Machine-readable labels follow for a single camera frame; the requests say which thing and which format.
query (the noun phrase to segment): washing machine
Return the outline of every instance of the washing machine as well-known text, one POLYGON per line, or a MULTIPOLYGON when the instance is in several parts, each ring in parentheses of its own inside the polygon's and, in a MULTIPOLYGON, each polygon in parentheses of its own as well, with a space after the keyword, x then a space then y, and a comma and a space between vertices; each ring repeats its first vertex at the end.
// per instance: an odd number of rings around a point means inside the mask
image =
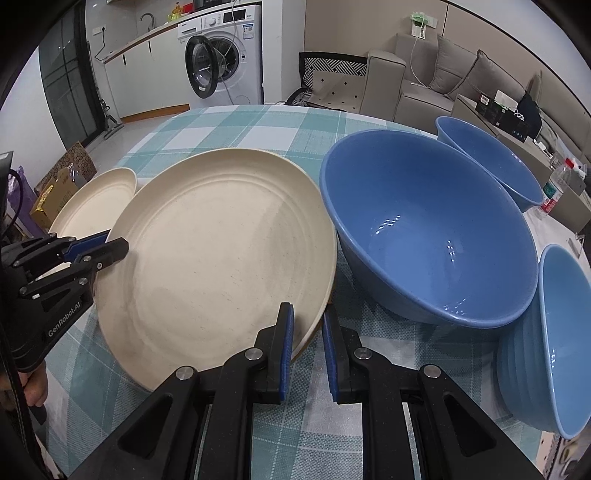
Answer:
POLYGON ((177 27, 189 107, 263 103, 261 6, 220 10, 177 27))

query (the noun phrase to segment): tile floor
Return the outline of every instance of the tile floor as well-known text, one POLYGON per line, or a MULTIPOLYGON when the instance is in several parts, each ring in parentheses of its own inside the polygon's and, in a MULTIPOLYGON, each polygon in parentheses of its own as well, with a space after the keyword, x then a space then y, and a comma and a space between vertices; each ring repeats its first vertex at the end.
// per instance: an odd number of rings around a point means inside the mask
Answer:
POLYGON ((113 168, 137 142, 173 116, 159 116, 125 124, 121 130, 107 140, 103 140, 103 135, 101 135, 86 148, 96 166, 97 173, 100 174, 113 168))

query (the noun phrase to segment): kitchen sink faucet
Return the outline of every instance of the kitchen sink faucet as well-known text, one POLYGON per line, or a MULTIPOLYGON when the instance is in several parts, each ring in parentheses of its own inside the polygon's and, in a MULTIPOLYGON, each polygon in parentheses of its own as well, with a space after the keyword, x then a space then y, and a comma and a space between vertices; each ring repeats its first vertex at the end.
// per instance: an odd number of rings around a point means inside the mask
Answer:
POLYGON ((156 21, 154 20, 154 16, 150 13, 144 13, 140 18, 139 21, 142 21, 144 19, 144 17, 148 15, 149 17, 152 18, 152 30, 156 28, 156 21))

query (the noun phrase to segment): purple bag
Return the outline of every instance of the purple bag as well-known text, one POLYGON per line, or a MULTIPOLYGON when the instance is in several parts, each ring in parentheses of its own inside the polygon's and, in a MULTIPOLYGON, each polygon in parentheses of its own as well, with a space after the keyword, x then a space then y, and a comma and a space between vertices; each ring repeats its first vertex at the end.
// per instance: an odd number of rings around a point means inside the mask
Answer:
MULTIPOLYGON (((22 207, 20 213, 18 214, 18 219, 22 222, 25 228, 29 230, 29 233, 33 237, 47 236, 47 234, 42 230, 42 228, 39 225, 37 225, 29 215, 29 212, 33 208, 33 205, 37 201, 37 195, 35 195, 33 189, 29 185, 29 182, 27 182, 27 178, 25 177, 25 173, 22 166, 18 167, 17 173, 22 180, 23 186, 22 207)), ((21 193, 18 182, 16 178, 14 178, 12 175, 8 176, 7 198, 10 202, 10 206, 16 212, 18 209, 18 203, 21 198, 21 193)))

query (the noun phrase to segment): sofa armrest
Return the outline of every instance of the sofa armrest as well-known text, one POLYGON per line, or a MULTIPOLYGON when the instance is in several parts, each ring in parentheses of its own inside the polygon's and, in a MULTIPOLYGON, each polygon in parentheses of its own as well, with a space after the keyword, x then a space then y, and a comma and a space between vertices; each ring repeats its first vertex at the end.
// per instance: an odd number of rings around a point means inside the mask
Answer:
POLYGON ((359 113, 392 121, 405 69, 406 62, 394 53, 370 50, 359 113))

